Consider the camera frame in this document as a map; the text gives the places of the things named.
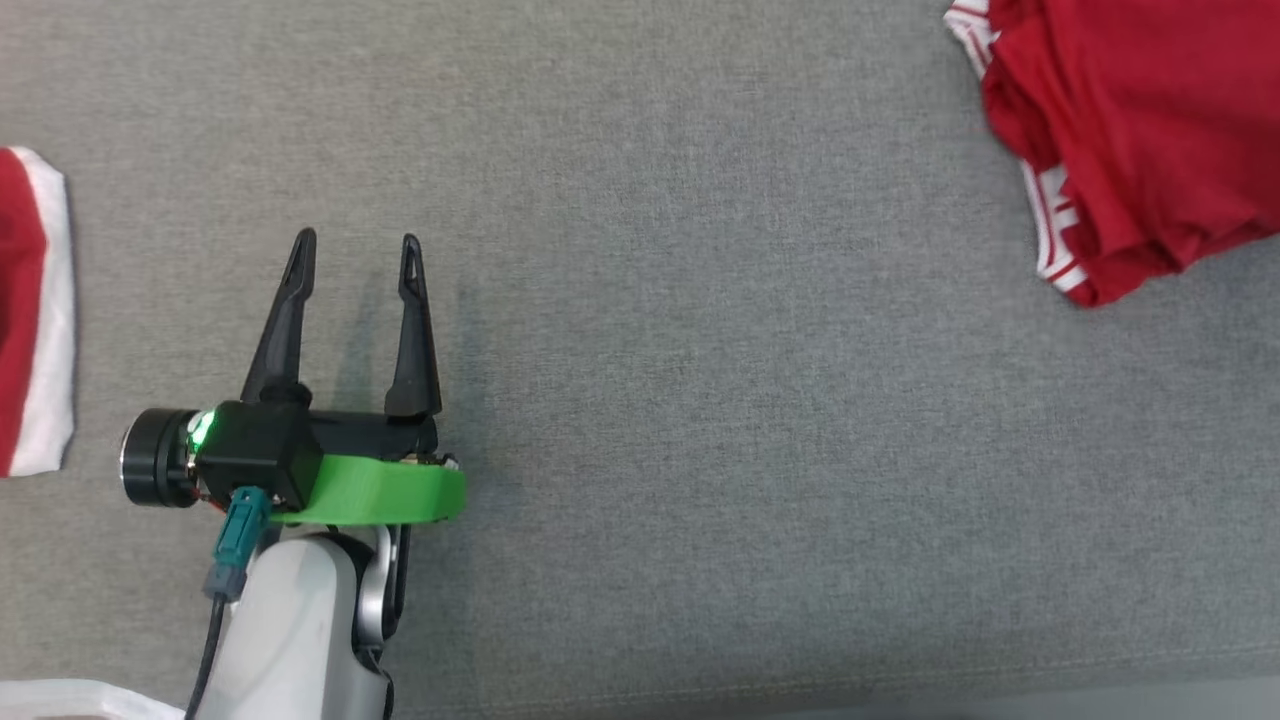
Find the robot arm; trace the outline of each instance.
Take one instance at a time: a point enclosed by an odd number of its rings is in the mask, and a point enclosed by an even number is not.
[[[404,606],[410,527],[462,510],[465,478],[435,454],[440,389],[417,238],[403,240],[404,315],[381,415],[312,411],[298,379],[315,250],[303,229],[241,398],[204,413],[147,410],[122,443],[134,503],[227,511],[187,717],[388,717],[393,685],[379,661]],[[280,541],[273,527],[300,523],[329,532]],[[348,525],[372,527],[374,547],[342,534]]]

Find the red cloth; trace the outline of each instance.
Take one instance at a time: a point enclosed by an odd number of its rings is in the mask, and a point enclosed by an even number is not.
[[[1076,302],[1280,232],[1280,1],[957,0],[947,23]]]
[[[63,176],[0,147],[0,478],[58,469],[72,434],[70,250]]]
[[[22,411],[31,382],[45,264],[45,231],[27,168],[0,149],[0,477],[18,447]]]

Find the green led light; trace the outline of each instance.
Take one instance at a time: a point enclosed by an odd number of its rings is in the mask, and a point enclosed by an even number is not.
[[[191,430],[191,447],[192,450],[200,450],[201,445],[205,445],[205,438],[209,437],[209,428],[214,427],[215,413],[210,410],[200,416],[200,421],[196,423],[196,429]]]

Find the gray couch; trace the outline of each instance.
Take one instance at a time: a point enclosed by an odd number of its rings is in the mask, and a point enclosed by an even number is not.
[[[131,506],[298,228],[316,405],[422,237],[470,509],[398,717],[724,715],[1280,670],[1280,247],[1082,311],[943,0],[0,0],[0,145],[70,184],[78,432],[0,482],[0,676],[182,703],[219,520]]]

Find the teal cable connector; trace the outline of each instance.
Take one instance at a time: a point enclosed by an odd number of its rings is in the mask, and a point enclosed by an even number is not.
[[[262,488],[236,488],[227,509],[227,520],[223,521],[223,532],[218,534],[218,544],[214,546],[214,566],[205,577],[206,597],[223,596],[228,601],[239,598],[244,589],[248,559],[270,518],[271,498]]]

